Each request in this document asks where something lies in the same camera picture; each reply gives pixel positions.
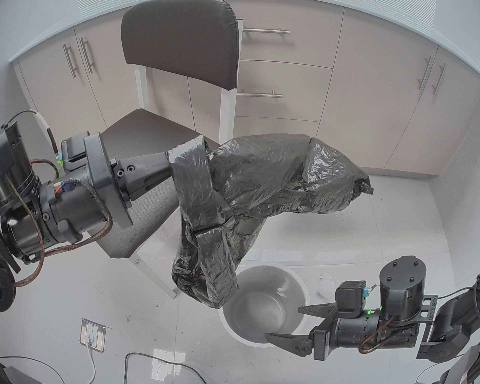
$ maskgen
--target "brown chair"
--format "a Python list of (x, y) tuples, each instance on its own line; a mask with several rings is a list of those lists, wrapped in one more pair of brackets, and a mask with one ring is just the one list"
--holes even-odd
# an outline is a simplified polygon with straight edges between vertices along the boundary
[[(142, 68), (177, 73), (221, 87), (236, 95), (239, 63), (239, 30), (231, 7), (223, 0), (150, 0), (131, 7), (123, 16), (121, 40), (125, 60), (137, 66), (140, 105), (145, 104)], [(231, 112), (231, 98), (226, 105)], [(233, 134), (233, 116), (230, 136)], [(167, 151), (198, 135), (197, 132), (137, 109), (102, 133), (110, 158), (125, 158)], [(132, 202), (133, 226), (122, 230), (114, 224), (98, 241), (112, 258), (130, 258), (178, 207), (170, 178)], [(175, 293), (141, 260), (131, 258), (152, 282), (171, 298)]]

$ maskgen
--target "garbage bag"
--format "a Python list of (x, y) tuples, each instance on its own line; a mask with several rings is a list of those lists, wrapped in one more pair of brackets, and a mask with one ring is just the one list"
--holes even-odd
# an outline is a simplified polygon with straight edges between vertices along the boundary
[(373, 193), (368, 175), (344, 154), (303, 134), (238, 137), (213, 150), (198, 136), (168, 159), (181, 212), (172, 278), (212, 308), (237, 290), (235, 269), (267, 217), (327, 214)]

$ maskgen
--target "floor power outlet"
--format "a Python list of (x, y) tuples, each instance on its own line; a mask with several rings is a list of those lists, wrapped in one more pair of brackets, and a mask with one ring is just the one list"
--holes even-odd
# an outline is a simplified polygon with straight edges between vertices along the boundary
[(82, 331), (80, 333), (80, 344), (87, 345), (90, 339), (91, 348), (103, 352), (105, 346), (105, 332), (107, 328), (104, 325), (95, 323), (93, 321), (82, 319)]

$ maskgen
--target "metal handle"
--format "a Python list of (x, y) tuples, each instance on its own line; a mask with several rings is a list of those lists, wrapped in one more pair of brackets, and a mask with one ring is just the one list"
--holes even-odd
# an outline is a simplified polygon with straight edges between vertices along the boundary
[(418, 79), (418, 81), (420, 82), (419, 89), (423, 88), (423, 82), (426, 80), (426, 78), (428, 78), (427, 72), (428, 72), (428, 68), (430, 67), (430, 62), (432, 61), (432, 56), (430, 55), (430, 57), (428, 59), (425, 58), (425, 60), (427, 61), (427, 67), (425, 68), (425, 72), (423, 73), (423, 77), (421, 79)]
[(82, 51), (84, 52), (84, 56), (85, 56), (85, 61), (87, 62), (87, 67), (88, 67), (88, 71), (90, 72), (90, 74), (93, 74), (93, 71), (92, 71), (92, 67), (93, 67), (93, 63), (90, 62), (90, 59), (88, 58), (88, 53), (87, 53), (87, 49), (85, 47), (85, 45), (88, 44), (88, 40), (84, 40), (83, 37), (80, 38), (80, 45), (82, 46)]
[(442, 82), (442, 79), (444, 78), (444, 73), (445, 73), (445, 68), (446, 67), (447, 67), (447, 63), (444, 63), (443, 66), (440, 66), (440, 68), (442, 68), (442, 73), (440, 74), (440, 77), (438, 78), (437, 85), (432, 85), (434, 95), (437, 93), (438, 87), (440, 86), (440, 83)]
[(290, 31), (284, 29), (261, 29), (261, 28), (243, 28), (243, 32), (260, 32), (260, 33), (278, 33), (281, 35), (290, 35)]
[(245, 92), (244, 89), (241, 90), (241, 92), (237, 92), (237, 96), (252, 96), (252, 97), (276, 97), (276, 98), (282, 98), (283, 95), (272, 91), (272, 93), (247, 93)]
[(72, 47), (67, 47), (66, 44), (63, 44), (63, 52), (65, 52), (65, 57), (67, 58), (67, 63), (68, 63), (68, 66), (70, 67), (70, 72), (72, 72), (72, 76), (73, 76), (73, 78), (75, 78), (75, 77), (77, 77), (75, 72), (78, 71), (78, 68), (74, 67), (73, 64), (72, 64), (72, 59), (70, 59), (70, 55), (68, 53), (69, 49), (72, 50)]

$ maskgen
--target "round bin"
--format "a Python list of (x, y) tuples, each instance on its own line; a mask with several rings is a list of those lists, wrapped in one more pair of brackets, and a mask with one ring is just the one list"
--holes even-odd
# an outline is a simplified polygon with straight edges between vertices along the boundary
[(235, 339), (252, 347), (272, 347), (265, 332), (298, 333), (306, 316), (298, 307), (310, 304), (303, 280), (290, 268), (277, 263), (251, 263), (238, 269), (239, 289), (219, 310), (225, 329)]

